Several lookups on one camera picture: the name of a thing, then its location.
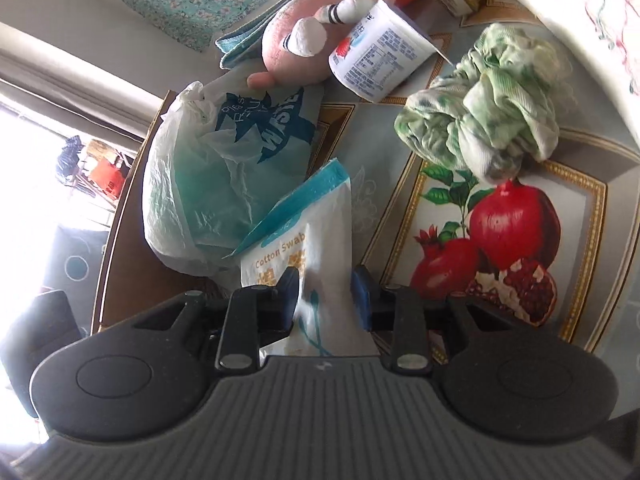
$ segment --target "plastic bag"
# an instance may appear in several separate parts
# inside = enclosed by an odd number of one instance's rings
[[[162,117],[142,192],[145,238],[168,267],[212,276],[304,178],[322,87],[249,90],[246,62],[189,85]]]
[[[242,286],[275,285],[297,267],[300,296],[290,335],[265,354],[377,355],[351,301],[351,187],[337,159],[271,210],[242,242]]]

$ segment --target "green leaf illustration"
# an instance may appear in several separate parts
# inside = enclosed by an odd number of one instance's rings
[[[462,178],[465,179],[465,182],[467,184],[469,184],[469,189],[473,189],[474,186],[476,186],[478,184],[478,179],[476,178],[476,176],[473,173],[471,173],[471,171],[469,171],[469,170],[457,170],[456,173],[459,174],[459,176],[461,176]]]
[[[458,229],[460,229],[460,224],[458,222],[447,222],[446,224],[444,224],[441,232],[448,231],[451,233],[455,233]]]
[[[481,189],[480,191],[473,193],[469,199],[469,204],[466,206],[468,211],[471,213],[473,208],[478,205],[478,202],[480,202],[485,196],[491,195],[492,192],[494,192],[493,189]]]
[[[444,224],[442,231],[438,235],[438,240],[441,243],[448,242],[449,240],[453,240],[454,238],[458,238],[456,231],[460,228],[460,224],[458,222],[447,222]]]
[[[433,202],[437,205],[448,204],[451,202],[449,199],[449,190],[441,187],[432,187],[422,198],[426,198],[429,202]]]
[[[447,184],[447,186],[453,184],[453,171],[438,166],[437,164],[428,164],[427,167],[422,170],[422,173],[443,184]]]
[[[455,233],[451,233],[449,231],[443,231],[438,235],[438,241],[443,244],[444,242],[448,242],[449,240],[454,240],[458,238]]]
[[[454,182],[449,188],[449,197],[454,204],[464,207],[466,199],[469,198],[469,184],[466,182]]]

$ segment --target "green cloth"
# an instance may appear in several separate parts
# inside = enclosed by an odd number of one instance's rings
[[[407,99],[396,132],[422,158],[497,184],[525,153],[542,161],[558,145],[551,97],[569,71],[549,42],[494,23],[451,75]]]

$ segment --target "screw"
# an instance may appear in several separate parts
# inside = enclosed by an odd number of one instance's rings
[[[253,363],[248,355],[244,354],[227,354],[220,358],[220,364],[228,370],[243,370]]]
[[[404,354],[396,361],[400,368],[405,370],[422,370],[429,364],[429,360],[420,354]]]

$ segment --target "pomegranate illustration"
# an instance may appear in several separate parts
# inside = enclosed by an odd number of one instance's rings
[[[335,47],[335,53],[340,57],[345,57],[348,54],[350,47],[351,37],[347,36],[340,43],[338,43],[337,47]]]
[[[475,206],[469,236],[498,270],[521,258],[547,269],[558,253],[560,221],[544,191],[517,178],[496,187]]]
[[[480,251],[468,238],[438,240],[435,226],[414,237],[424,259],[415,267],[410,286],[425,300],[442,300],[451,292],[464,292],[480,265]]]
[[[515,317],[540,326],[556,305],[556,282],[536,260],[521,258],[494,274],[476,273],[466,293],[511,310]]]

